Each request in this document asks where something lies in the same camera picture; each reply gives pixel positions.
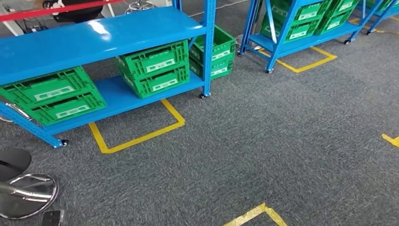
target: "smartphone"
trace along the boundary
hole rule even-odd
[[[41,226],[63,226],[64,210],[48,211],[43,214]]]

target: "yellow floor marking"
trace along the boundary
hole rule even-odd
[[[394,16],[391,16],[390,19],[399,21],[399,18],[396,18],[396,17],[394,17]]]
[[[269,217],[278,226],[287,226],[284,220],[272,208],[267,207],[265,203],[260,204],[259,206],[253,208],[244,215],[237,217],[236,219],[224,224],[223,226],[241,226],[246,222],[254,219],[258,215],[261,215],[262,213],[266,213],[267,215],[269,215]]]
[[[176,123],[112,148],[108,148],[96,123],[95,122],[89,123],[88,126],[90,127],[90,130],[94,136],[94,139],[97,142],[98,147],[100,148],[101,153],[112,154],[183,126],[185,123],[185,119],[179,114],[179,112],[176,111],[176,109],[169,103],[169,101],[164,99],[161,100],[161,102],[169,110],[169,112],[176,118],[177,120]]]
[[[389,137],[388,135],[386,135],[386,134],[382,134],[382,137],[383,137],[384,140],[388,141],[388,142],[391,143],[392,145],[394,145],[394,146],[396,146],[396,147],[399,147],[399,137],[393,139],[393,138],[390,138],[390,137]]]
[[[321,54],[323,54],[323,55],[325,55],[327,57],[322,59],[322,60],[319,60],[319,61],[317,61],[315,63],[312,63],[310,65],[306,65],[306,66],[303,66],[303,67],[300,67],[300,68],[294,68],[293,66],[291,66],[291,65],[289,65],[289,64],[287,64],[287,63],[285,63],[285,62],[283,62],[281,60],[277,60],[277,63],[283,65],[284,67],[288,68],[289,70],[291,70],[291,71],[293,71],[295,73],[299,73],[299,72],[304,72],[304,71],[309,70],[311,68],[320,66],[320,65],[322,65],[324,63],[327,63],[328,61],[331,61],[331,60],[334,60],[335,58],[337,58],[337,56],[335,56],[335,55],[333,55],[333,54],[331,54],[329,52],[326,52],[326,51],[324,51],[322,49],[319,49],[317,47],[312,46],[311,49],[313,49],[313,50],[315,50],[315,51],[317,51],[317,52],[319,52],[319,53],[321,53]],[[270,57],[270,54],[266,53],[264,50],[265,49],[261,48],[260,50],[258,50],[258,52],[260,52],[261,54],[263,54],[263,55],[265,55],[267,57]]]

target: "cable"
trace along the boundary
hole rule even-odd
[[[224,8],[224,7],[227,7],[227,6],[233,6],[233,5],[235,5],[235,4],[243,3],[243,2],[246,2],[246,1],[249,1],[249,0],[240,0],[240,1],[237,1],[237,2],[233,2],[233,3],[225,4],[225,5],[222,5],[222,6],[216,7],[216,9],[221,9],[221,8]],[[195,13],[195,14],[193,14],[193,15],[190,15],[190,17],[193,17],[193,16],[198,16],[198,15],[201,15],[201,14],[204,14],[204,12]]]

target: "stacked crates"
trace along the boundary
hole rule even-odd
[[[287,18],[291,3],[291,0],[271,1],[274,28],[277,37],[280,36],[281,28]],[[288,25],[289,30],[283,40],[283,43],[312,36],[330,4],[331,0],[324,0],[300,7],[294,16],[293,21],[291,21]],[[265,15],[263,18],[260,33],[271,38],[271,30],[267,15]]]
[[[125,82],[140,98],[190,81],[188,42],[173,42],[116,57]]]
[[[106,107],[82,67],[74,67],[0,87],[0,96],[43,125]]]
[[[393,7],[398,7],[399,6],[399,0],[394,0],[395,5]],[[366,0],[366,6],[368,8],[373,7],[373,5],[375,4],[376,0]],[[381,3],[381,5],[378,7],[377,11],[382,11],[384,9],[386,9],[390,4],[391,4],[392,0],[383,0],[383,2]]]
[[[343,25],[352,14],[358,2],[359,0],[333,0],[315,34],[324,34]]]
[[[211,61],[211,80],[227,76],[233,68],[235,38],[215,26]],[[190,69],[202,78],[204,60],[204,36],[196,39],[190,49]]]

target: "chrome chair base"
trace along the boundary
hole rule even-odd
[[[58,183],[50,176],[27,174],[13,179],[12,194],[0,194],[0,216],[24,219],[41,213],[56,200]]]

